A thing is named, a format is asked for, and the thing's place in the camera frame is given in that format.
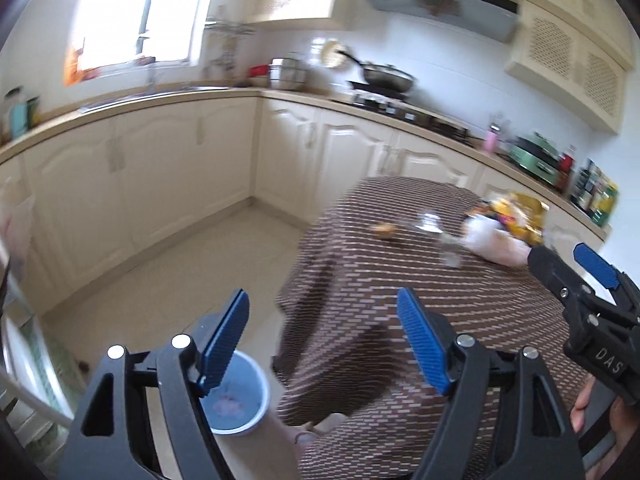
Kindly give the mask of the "person's right hand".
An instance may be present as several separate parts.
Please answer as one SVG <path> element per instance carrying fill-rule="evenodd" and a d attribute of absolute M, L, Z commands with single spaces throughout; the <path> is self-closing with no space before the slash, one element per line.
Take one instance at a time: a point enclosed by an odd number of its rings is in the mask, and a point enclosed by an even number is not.
<path fill-rule="evenodd" d="M 589 375 L 570 410 L 570 422 L 586 453 L 586 479 L 639 478 L 639 404 L 613 399 Z"/>

